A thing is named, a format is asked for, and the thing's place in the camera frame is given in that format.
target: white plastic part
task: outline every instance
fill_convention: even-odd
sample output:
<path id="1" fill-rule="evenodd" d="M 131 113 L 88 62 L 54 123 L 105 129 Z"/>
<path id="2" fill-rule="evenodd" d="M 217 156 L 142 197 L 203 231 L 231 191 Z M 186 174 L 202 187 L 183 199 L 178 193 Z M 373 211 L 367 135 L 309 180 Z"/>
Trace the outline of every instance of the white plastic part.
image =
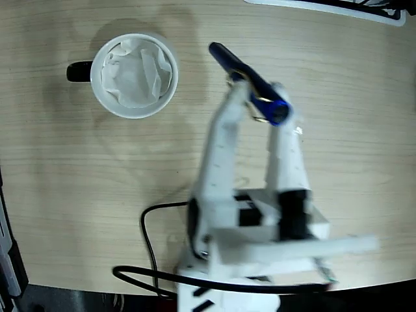
<path id="1" fill-rule="evenodd" d="M 239 123 L 248 99 L 246 81 L 235 83 L 211 120 L 194 193 L 199 200 L 233 199 L 234 162 Z"/>
<path id="2" fill-rule="evenodd" d="M 269 281 L 257 281 L 248 278 L 210 278 L 207 272 L 206 261 L 195 259 L 188 250 L 183 253 L 181 264 L 178 272 L 182 276 L 190 278 L 198 278 L 209 281 L 217 281 L 220 283 L 230 283 L 239 285 L 263 285 L 271 286 Z M 228 292 L 208 290 L 197 296 L 195 291 L 199 287 L 177 284 L 178 291 L 178 312 L 191 312 L 195 308 L 207 301 L 212 305 L 207 308 L 209 312 L 276 312 L 280 306 L 279 296 L 276 294 L 248 294 L 245 292 Z"/>
<path id="3" fill-rule="evenodd" d="M 315 10 L 321 12 L 328 12 L 334 14 L 340 14 L 345 16 L 352 16 L 353 18 L 362 18 L 364 20 L 377 21 L 379 23 L 384 23 L 393 26 L 403 26 L 406 22 L 406 11 L 400 12 L 400 19 L 395 20 L 391 18 L 385 18 L 376 14 L 361 12 L 357 10 L 351 10 L 348 8 L 339 8 L 337 6 L 331 5 L 322 5 L 319 3 L 309 2 L 309 1 L 299 1 L 299 0 L 245 0 L 248 3 L 253 3 L 255 5 L 274 5 L 281 7 L 291 7 L 291 8 L 305 8 L 308 10 Z"/>
<path id="4" fill-rule="evenodd" d="M 280 84 L 274 90 L 288 103 L 290 99 Z M 249 86 L 234 84 L 216 112 L 209 131 L 200 174 L 192 197 L 198 202 L 198 227 L 193 247 L 202 259 L 186 250 L 178 272 L 184 276 L 228 283 L 252 283 L 245 277 L 271 276 L 316 269 L 316 259 L 363 252 L 378 247 L 375 237 L 347 237 L 328 240 L 329 222 L 309 200 L 308 230 L 311 239 L 279 241 L 280 207 L 276 195 L 289 190 L 309 190 L 309 181 L 292 113 L 279 127 L 272 127 L 268 143 L 269 158 L 266 188 L 234 190 L 234 162 L 239 122 Z M 234 196 L 247 194 L 261 212 L 256 226 L 240 226 L 241 205 Z M 195 298 L 197 287 L 178 285 L 179 312 L 192 311 L 206 300 L 215 303 L 209 311 L 275 311 L 279 306 L 274 295 L 231 295 L 224 291 L 207 291 Z"/>
<path id="5" fill-rule="evenodd" d="M 277 192 L 311 189 L 293 113 L 279 127 L 270 127 L 268 151 L 266 189 L 270 197 L 275 198 Z"/>

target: metal clip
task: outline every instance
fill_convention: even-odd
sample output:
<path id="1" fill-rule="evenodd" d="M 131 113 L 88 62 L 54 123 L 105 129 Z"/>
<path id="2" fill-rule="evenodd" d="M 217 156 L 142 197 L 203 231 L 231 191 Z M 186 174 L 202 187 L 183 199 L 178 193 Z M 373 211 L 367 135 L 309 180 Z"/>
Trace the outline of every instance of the metal clip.
<path id="1" fill-rule="evenodd" d="M 253 94 L 254 94 L 254 96 L 255 96 L 256 99 L 259 99 L 261 101 L 271 102 L 271 100 L 265 99 L 265 98 L 259 96 L 258 91 L 256 90 L 256 88 L 252 84 L 250 78 L 244 72 L 242 72 L 240 70 L 231 70 L 227 74 L 227 76 L 226 76 L 226 83 L 227 83 L 227 85 L 230 88 L 234 85 L 234 81 L 231 79 L 231 74 L 233 74 L 233 73 L 237 73 L 237 74 L 241 75 L 244 78 L 245 81 L 248 81 L 248 83 L 250 84 L 251 89 L 252 89 Z M 256 110 L 254 108 L 253 102 L 247 101 L 245 104 L 246 104 L 246 108 L 247 108 L 248 114 L 250 115 L 250 117 L 252 118 L 252 120 L 254 120 L 256 122 L 267 122 L 267 119 L 266 118 L 260 117 L 260 116 L 256 116 L 257 114 L 256 114 Z"/>

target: blue marker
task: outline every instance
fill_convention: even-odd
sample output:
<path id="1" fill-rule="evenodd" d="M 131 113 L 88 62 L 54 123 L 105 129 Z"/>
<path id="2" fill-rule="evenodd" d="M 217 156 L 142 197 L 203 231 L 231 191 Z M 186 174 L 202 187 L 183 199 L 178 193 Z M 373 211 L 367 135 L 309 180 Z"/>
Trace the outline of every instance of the blue marker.
<path id="1" fill-rule="evenodd" d="M 250 101 L 270 124 L 279 125 L 288 117 L 291 110 L 289 104 L 249 65 L 217 42 L 209 45 L 209 52 L 229 74 L 232 81 L 244 79 L 251 84 Z"/>

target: white mug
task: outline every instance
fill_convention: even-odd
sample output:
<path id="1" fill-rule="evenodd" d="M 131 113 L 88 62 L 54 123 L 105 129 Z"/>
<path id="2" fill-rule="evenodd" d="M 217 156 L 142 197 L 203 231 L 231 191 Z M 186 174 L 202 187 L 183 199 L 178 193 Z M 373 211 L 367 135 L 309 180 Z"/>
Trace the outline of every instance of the white mug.
<path id="1" fill-rule="evenodd" d="M 156 103 L 146 107 L 129 108 L 119 104 L 118 100 L 112 94 L 104 90 L 101 83 L 101 70 L 104 65 L 105 57 L 112 48 L 126 39 L 143 39 L 153 42 L 162 49 L 172 65 L 172 80 L 168 91 L 161 96 Z M 66 78 L 71 82 L 91 82 L 94 95 L 108 111 L 120 117 L 139 119 L 156 114 L 169 103 L 176 91 L 179 79 L 179 65 L 174 48 L 166 40 L 166 38 L 161 35 L 150 32 L 123 34 L 103 45 L 103 47 L 98 51 L 96 57 L 94 57 L 93 61 L 75 62 L 70 64 L 66 69 Z"/>

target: black floor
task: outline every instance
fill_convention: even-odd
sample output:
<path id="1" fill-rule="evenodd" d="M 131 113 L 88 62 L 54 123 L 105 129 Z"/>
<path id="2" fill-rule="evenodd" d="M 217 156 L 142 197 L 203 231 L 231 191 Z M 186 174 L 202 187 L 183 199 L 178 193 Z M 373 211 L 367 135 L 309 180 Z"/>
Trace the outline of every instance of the black floor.
<path id="1" fill-rule="evenodd" d="M 400 283 L 333 291 L 324 294 L 281 296 L 279 312 L 361 312 L 413 311 L 413 297 L 409 290 L 416 289 L 416 280 Z M 20 312 L 174 312 L 175 302 L 160 301 L 154 296 L 123 296 L 98 292 L 70 291 L 50 287 L 27 287 L 18 300 Z"/>

